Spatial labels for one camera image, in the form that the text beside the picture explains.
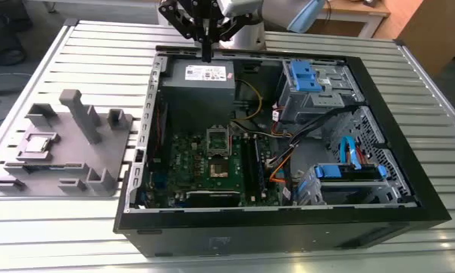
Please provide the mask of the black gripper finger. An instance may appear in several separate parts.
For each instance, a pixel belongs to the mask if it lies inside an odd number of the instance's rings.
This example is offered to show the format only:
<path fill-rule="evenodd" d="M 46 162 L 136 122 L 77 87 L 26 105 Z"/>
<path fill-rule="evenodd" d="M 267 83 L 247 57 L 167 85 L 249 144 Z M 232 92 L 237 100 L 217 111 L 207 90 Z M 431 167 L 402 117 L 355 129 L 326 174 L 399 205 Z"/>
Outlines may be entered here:
<path fill-rule="evenodd" d="M 252 13 L 241 13 L 233 17 L 221 14 L 220 2 L 211 1 L 208 20 L 208 62 L 213 57 L 212 46 L 219 41 L 228 41 L 243 26 L 252 23 Z"/>
<path fill-rule="evenodd" d="M 160 1 L 157 10 L 181 36 L 185 39 L 192 39 L 197 42 L 201 48 L 201 61 L 208 63 L 209 43 L 205 37 L 203 18 L 199 15 L 195 15 L 193 19 L 189 20 L 185 16 L 187 12 L 177 8 L 177 1 Z"/>

